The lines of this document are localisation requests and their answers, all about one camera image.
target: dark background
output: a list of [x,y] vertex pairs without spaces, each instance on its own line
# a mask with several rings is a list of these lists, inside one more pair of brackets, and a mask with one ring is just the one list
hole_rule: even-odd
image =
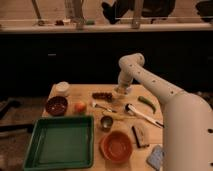
[[0,95],[48,95],[53,83],[117,83],[118,60],[140,52],[145,68],[186,89],[213,91],[213,32],[1,34]]

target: small white bowl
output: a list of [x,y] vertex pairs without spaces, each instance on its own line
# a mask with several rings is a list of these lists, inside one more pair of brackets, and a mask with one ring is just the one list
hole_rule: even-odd
[[56,84],[56,93],[58,96],[67,97],[69,96],[70,85],[66,81],[59,82]]

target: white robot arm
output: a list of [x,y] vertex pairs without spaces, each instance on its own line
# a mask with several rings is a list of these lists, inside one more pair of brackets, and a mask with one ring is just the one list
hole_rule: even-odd
[[147,71],[140,53],[119,60],[117,92],[125,93],[133,78],[155,95],[163,108],[164,171],[213,170],[213,111],[201,97]]

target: green tray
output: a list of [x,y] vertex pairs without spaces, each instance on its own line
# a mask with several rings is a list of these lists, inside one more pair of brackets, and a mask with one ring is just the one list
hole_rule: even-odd
[[24,171],[89,168],[93,165],[92,116],[39,119],[34,127]]

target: terracotta bowl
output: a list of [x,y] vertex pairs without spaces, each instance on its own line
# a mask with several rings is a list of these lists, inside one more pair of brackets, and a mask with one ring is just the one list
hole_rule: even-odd
[[67,110],[68,102],[65,97],[55,96],[50,98],[46,105],[46,111],[53,116],[64,115]]
[[132,143],[127,134],[112,131],[102,138],[100,150],[104,157],[113,163],[125,163],[132,154]]

